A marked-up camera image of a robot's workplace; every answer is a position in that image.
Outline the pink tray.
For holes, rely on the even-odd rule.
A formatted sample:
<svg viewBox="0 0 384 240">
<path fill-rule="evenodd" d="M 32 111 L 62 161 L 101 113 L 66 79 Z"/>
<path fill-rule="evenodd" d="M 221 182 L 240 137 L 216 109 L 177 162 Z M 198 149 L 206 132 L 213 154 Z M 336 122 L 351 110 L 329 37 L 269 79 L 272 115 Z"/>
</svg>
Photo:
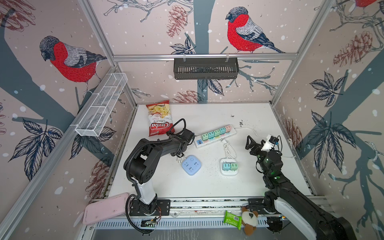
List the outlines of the pink tray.
<svg viewBox="0 0 384 240">
<path fill-rule="evenodd" d="M 123 193 L 87 205 L 84 212 L 83 224 L 92 225 L 123 215 L 128 197 L 128 193 Z"/>
</svg>

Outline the white multicolour power strip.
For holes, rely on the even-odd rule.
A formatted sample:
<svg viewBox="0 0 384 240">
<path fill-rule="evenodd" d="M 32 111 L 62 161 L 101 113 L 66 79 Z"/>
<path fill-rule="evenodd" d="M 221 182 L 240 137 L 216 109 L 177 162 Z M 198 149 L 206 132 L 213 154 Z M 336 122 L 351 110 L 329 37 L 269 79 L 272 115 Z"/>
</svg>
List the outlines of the white multicolour power strip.
<svg viewBox="0 0 384 240">
<path fill-rule="evenodd" d="M 226 125 L 210 132 L 195 136 L 194 145 L 197 149 L 202 148 L 215 142 L 221 142 L 222 140 L 232 137 L 236 134 L 237 131 L 233 125 Z"/>
</svg>

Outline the white cube power socket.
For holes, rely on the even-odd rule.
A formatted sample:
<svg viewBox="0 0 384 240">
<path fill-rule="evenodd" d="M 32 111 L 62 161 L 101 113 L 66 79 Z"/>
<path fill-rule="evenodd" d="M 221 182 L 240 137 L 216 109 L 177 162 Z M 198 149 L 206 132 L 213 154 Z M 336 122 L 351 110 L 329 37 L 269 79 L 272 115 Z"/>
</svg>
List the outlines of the white cube power socket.
<svg viewBox="0 0 384 240">
<path fill-rule="evenodd" d="M 235 176 L 238 174 L 239 168 L 237 171 L 231 171 L 231 170 L 223 171 L 222 170 L 222 164 L 223 163 L 237 163 L 238 164 L 238 162 L 235 159 L 229 159 L 229 158 L 221 159 L 220 160 L 220 171 L 221 171 L 223 176 Z"/>
</svg>

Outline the red white cassava chips bag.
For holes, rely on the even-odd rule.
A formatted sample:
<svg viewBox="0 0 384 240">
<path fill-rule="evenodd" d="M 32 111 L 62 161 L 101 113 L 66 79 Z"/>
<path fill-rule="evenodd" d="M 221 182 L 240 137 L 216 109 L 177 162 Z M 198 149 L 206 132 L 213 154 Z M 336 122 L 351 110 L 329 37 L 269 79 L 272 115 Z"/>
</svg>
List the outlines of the red white cassava chips bag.
<svg viewBox="0 0 384 240">
<path fill-rule="evenodd" d="M 149 118 L 149 136 L 164 135 L 173 127 L 170 101 L 146 105 Z"/>
</svg>

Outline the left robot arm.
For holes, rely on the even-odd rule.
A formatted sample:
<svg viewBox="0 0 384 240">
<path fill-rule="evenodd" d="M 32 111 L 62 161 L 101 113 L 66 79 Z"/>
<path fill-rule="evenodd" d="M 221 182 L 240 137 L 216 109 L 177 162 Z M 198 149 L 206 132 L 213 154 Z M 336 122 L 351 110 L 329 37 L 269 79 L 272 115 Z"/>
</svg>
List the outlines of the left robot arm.
<svg viewBox="0 0 384 240">
<path fill-rule="evenodd" d="M 178 120 L 166 134 L 168 138 L 165 140 L 141 139 L 124 163 L 126 177 L 136 190 L 136 193 L 130 194 L 126 200 L 125 214 L 130 225 L 142 235 L 150 235 L 153 230 L 144 230 L 136 226 L 131 220 L 129 209 L 133 204 L 138 204 L 139 211 L 144 214 L 161 211 L 157 205 L 158 195 L 151 181 L 160 158 L 168 154 L 172 157 L 183 157 L 195 139 L 195 133 L 187 129 L 184 118 Z"/>
</svg>

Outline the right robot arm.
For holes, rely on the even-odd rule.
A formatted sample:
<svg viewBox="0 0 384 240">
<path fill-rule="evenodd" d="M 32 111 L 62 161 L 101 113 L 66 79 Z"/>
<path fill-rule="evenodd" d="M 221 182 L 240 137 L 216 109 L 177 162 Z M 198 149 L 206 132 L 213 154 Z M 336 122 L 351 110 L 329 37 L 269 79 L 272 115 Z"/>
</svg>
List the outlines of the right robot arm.
<svg viewBox="0 0 384 240">
<path fill-rule="evenodd" d="M 282 153 L 274 149 L 278 139 L 257 143 L 247 137 L 246 150 L 257 157 L 256 165 L 266 188 L 263 207 L 268 213 L 286 217 L 308 240 L 354 240 L 352 225 L 343 217 L 335 217 L 302 194 L 282 172 Z"/>
</svg>

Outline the white mesh wall basket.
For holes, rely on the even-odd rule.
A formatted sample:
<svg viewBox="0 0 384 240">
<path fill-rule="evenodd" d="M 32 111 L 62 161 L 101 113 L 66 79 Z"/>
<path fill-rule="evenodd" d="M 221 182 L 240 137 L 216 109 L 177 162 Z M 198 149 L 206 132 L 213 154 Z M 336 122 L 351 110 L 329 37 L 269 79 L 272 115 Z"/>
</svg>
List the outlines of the white mesh wall basket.
<svg viewBox="0 0 384 240">
<path fill-rule="evenodd" d="M 99 137 L 127 83 L 124 73 L 112 73 L 91 106 L 78 123 L 75 131 L 81 137 Z"/>
</svg>

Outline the blue cube power socket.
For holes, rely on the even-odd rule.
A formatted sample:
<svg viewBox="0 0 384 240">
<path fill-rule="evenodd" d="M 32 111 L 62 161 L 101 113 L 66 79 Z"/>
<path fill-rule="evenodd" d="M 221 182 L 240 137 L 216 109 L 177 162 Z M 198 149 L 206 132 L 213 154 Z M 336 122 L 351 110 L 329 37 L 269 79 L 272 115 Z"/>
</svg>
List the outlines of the blue cube power socket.
<svg viewBox="0 0 384 240">
<path fill-rule="evenodd" d="M 182 168 L 189 176 L 195 175 L 201 169 L 201 167 L 201 162 L 193 155 L 188 156 L 182 162 Z"/>
</svg>

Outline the green wipes packet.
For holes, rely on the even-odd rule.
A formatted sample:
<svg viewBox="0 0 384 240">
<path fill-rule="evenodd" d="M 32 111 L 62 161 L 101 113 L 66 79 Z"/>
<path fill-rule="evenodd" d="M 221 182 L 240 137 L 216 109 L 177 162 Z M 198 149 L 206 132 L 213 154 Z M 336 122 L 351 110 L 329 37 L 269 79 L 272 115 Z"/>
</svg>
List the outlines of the green wipes packet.
<svg viewBox="0 0 384 240">
<path fill-rule="evenodd" d="M 225 213 L 224 223 L 236 227 L 238 230 L 241 230 L 242 227 L 242 217 L 236 216 L 228 211 Z"/>
</svg>

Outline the brown white plush toy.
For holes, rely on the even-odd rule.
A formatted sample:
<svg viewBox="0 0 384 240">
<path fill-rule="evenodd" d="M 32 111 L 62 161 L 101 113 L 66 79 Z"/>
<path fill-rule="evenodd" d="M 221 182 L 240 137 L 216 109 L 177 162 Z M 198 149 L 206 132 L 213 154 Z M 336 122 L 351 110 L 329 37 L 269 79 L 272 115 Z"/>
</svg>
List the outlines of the brown white plush toy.
<svg viewBox="0 0 384 240">
<path fill-rule="evenodd" d="M 246 236 L 251 236 L 257 229 L 259 213 L 257 211 L 250 211 L 245 206 L 242 207 L 242 225 Z"/>
</svg>

